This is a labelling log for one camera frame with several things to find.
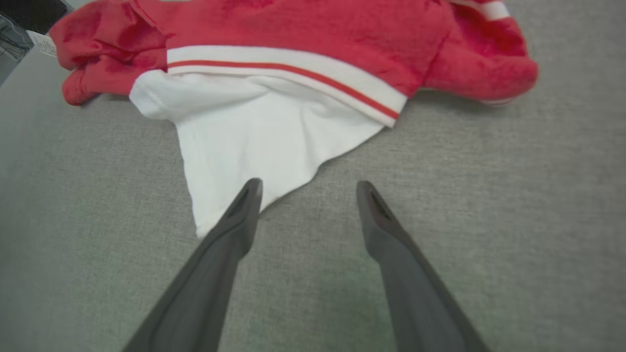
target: gray fabric surface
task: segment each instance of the gray fabric surface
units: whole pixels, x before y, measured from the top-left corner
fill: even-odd
[[[372,181],[493,351],[626,346],[626,3],[509,0],[514,105],[420,93],[266,210],[221,351],[392,351],[354,189]],[[0,350],[119,351],[197,246],[175,129],[77,108],[31,53],[0,90]]]

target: wire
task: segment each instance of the wire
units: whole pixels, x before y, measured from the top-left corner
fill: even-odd
[[[13,21],[11,21],[8,17],[5,17],[5,15],[1,13],[0,13],[0,17],[2,17],[5,21],[7,21],[11,25],[15,33],[17,33],[20,37],[22,37],[23,44],[25,44],[26,46],[30,46],[28,42],[26,41],[26,38],[24,38],[24,36],[22,35],[22,33],[20,33],[17,29],[15,29],[15,24],[13,24]]]

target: red sleeve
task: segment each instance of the red sleeve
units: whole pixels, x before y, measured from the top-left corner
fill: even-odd
[[[98,0],[50,30],[59,64],[74,70],[63,96],[80,105],[98,93],[128,95],[142,73],[167,66],[165,37],[122,0]]]

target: red stripe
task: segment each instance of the red stripe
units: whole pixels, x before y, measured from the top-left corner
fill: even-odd
[[[289,65],[283,65],[280,63],[235,63],[230,61],[211,61],[211,60],[188,60],[188,61],[179,61],[175,63],[169,63],[168,67],[181,67],[181,66],[221,66],[221,67],[237,67],[237,68],[268,68],[272,70],[283,70],[289,71],[292,73],[296,73],[301,76],[306,76],[312,78],[316,81],[320,81],[326,85],[329,85],[333,88],[343,91],[344,93],[356,98],[363,103],[375,108],[376,110],[382,112],[383,114],[393,118],[394,120],[398,119],[399,113],[391,110],[390,108],[380,104],[376,100],[371,99],[370,97],[342,84],[331,78],[328,78],[324,75],[320,75],[319,73],[315,73],[312,71],[303,70],[302,68],[293,67]]]

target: red and white striped trim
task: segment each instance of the red and white striped trim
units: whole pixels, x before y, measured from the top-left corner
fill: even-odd
[[[167,51],[172,75],[204,72],[285,78],[319,90],[393,127],[407,96],[382,79],[328,56],[253,46],[184,46]]]
[[[502,1],[476,1],[476,0],[448,0],[451,4],[457,4],[461,6],[468,6],[481,13],[487,21],[497,21],[503,18],[511,17],[511,14],[506,9],[505,4]]]

